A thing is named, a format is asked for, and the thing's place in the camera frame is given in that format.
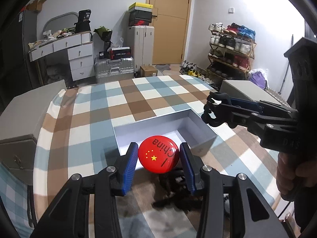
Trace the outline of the person's right hand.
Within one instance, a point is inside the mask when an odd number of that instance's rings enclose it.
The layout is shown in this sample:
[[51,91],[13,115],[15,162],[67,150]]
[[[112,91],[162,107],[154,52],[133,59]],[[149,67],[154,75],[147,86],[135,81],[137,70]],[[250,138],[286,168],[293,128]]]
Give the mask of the person's right hand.
[[316,156],[307,159],[279,152],[276,184],[281,197],[293,202],[301,188],[316,185]]

